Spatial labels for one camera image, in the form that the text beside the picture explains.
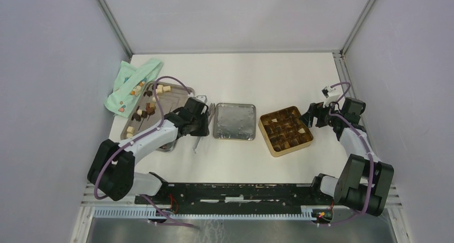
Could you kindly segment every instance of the chocolate piece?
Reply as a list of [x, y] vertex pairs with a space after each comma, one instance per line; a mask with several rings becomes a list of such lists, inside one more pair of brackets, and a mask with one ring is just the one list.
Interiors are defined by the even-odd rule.
[[135, 120], [137, 120], [137, 121], [140, 122], [140, 116], [139, 116], [139, 114], [138, 114], [138, 113], [133, 113], [133, 114], [132, 114], [132, 119], [135, 119]]
[[155, 107], [147, 107], [147, 114], [154, 115], [156, 108]]

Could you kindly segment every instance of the brown chocolate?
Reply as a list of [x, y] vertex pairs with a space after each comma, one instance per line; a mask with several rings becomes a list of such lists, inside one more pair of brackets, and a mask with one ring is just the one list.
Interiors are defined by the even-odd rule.
[[140, 116], [139, 116], [139, 114], [138, 114], [138, 113], [133, 113], [133, 114], [132, 114], [132, 119], [135, 119], [135, 120], [137, 120], [137, 121], [140, 122]]

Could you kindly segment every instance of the green cloth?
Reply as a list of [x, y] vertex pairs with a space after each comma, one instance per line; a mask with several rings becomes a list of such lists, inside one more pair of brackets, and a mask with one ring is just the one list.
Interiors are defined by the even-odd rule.
[[162, 61], [155, 58], [139, 68], [122, 61], [120, 72], [113, 83], [113, 92], [104, 101], [105, 107], [119, 116], [128, 117], [144, 86], [156, 79], [162, 66]]

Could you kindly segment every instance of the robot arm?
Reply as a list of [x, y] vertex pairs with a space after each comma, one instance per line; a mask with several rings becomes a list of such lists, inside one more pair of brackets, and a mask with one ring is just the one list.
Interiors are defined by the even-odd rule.
[[114, 201], [127, 194], [155, 195], [161, 188], [161, 180], [151, 173], [134, 172], [135, 165], [160, 146], [182, 136], [207, 136], [208, 107], [203, 101], [190, 97], [184, 107], [164, 116], [164, 122], [157, 131], [152, 133], [152, 130], [156, 128], [149, 128], [131, 139], [116, 143], [109, 139], [103, 141], [88, 172], [88, 180], [95, 184], [101, 169], [113, 153], [133, 142], [108, 165], [101, 177], [99, 189]]
[[[337, 99], [340, 96], [334, 95], [327, 88], [323, 89], [322, 92], [331, 102], [332, 99]], [[373, 187], [366, 213], [379, 216], [386, 204], [394, 169], [391, 165], [382, 163], [373, 151], [367, 151], [363, 142], [359, 139], [359, 137], [364, 138], [368, 149], [372, 149], [367, 142], [365, 128], [358, 124], [361, 119], [360, 115], [366, 109], [366, 104], [360, 100], [346, 97], [342, 109], [334, 111], [357, 129], [360, 134], [358, 136], [340, 118], [329, 115], [332, 108], [330, 103], [325, 101], [310, 104], [308, 111], [300, 117], [300, 120], [309, 128], [312, 127], [314, 118], [317, 118], [316, 127], [331, 126], [349, 159], [339, 178], [319, 174], [314, 178], [312, 186], [317, 191], [332, 196], [335, 204], [360, 211], [364, 206], [367, 192], [367, 185], [360, 183], [361, 178], [371, 179]], [[373, 178], [369, 178], [370, 161], [368, 154], [371, 154], [374, 160]]]

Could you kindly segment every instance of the gray wall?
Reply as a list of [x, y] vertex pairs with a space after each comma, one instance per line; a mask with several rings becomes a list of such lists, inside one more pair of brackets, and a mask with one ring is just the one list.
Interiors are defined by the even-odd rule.
[[135, 53], [338, 50], [367, 0], [107, 0]]
[[414, 242], [454, 235], [453, 46], [453, 0], [377, 0], [346, 55]]
[[0, 242], [67, 242], [125, 59], [95, 0], [0, 0]]

